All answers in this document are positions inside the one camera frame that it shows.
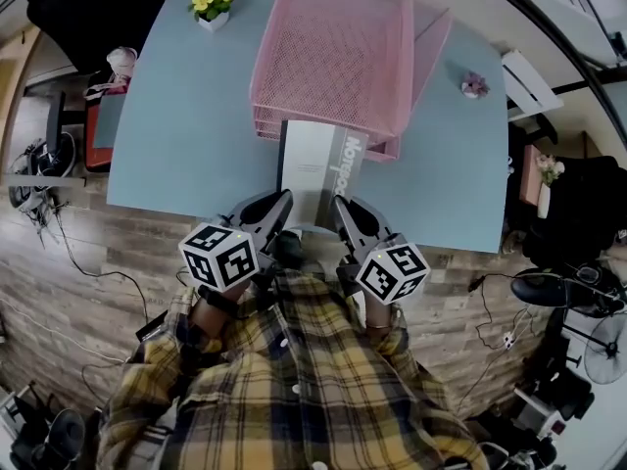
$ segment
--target yellow plaid shirt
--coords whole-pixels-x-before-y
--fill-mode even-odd
[[[175,299],[103,413],[99,468],[123,468],[175,398],[161,468],[433,469],[460,458],[487,468],[442,384],[411,355],[402,312],[373,342],[338,289],[285,270],[265,309],[243,297],[221,341],[190,327],[190,291]]]

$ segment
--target small purple succulent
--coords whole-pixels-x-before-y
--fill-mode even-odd
[[[486,79],[474,71],[469,71],[463,78],[462,92],[464,94],[474,94],[478,98],[483,98],[490,92],[490,87]]]

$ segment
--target white flower pot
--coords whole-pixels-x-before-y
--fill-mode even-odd
[[[551,203],[551,188],[545,183],[540,187],[540,197],[538,197],[538,217],[546,219],[549,215],[549,205]]]
[[[211,33],[218,31],[221,27],[223,27],[228,21],[228,13],[223,12],[217,15],[212,21],[205,21],[202,18],[198,19],[198,24],[202,26],[204,29],[208,29]]]
[[[466,82],[464,82],[461,85],[461,93],[467,97],[468,99],[477,99],[479,97],[479,95],[475,92],[466,92],[466,88],[468,87],[468,84]]]

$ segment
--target blue tabletop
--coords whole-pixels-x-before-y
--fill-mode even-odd
[[[121,113],[108,202],[201,217],[271,190],[278,145],[255,135],[250,79],[274,0],[236,0],[211,34],[166,0]],[[491,87],[460,92],[474,70]],[[500,56],[454,24],[394,163],[365,163],[358,195],[418,244],[495,252],[506,196],[506,93]]]

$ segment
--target pink wire basket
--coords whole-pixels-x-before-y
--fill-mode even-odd
[[[449,18],[442,43],[428,47],[428,68],[416,69],[416,36],[446,21],[429,6],[416,10],[431,19],[414,21],[414,0],[275,0],[251,83],[257,134],[278,140],[284,119],[333,123],[368,134],[367,158],[397,159],[450,27]]]

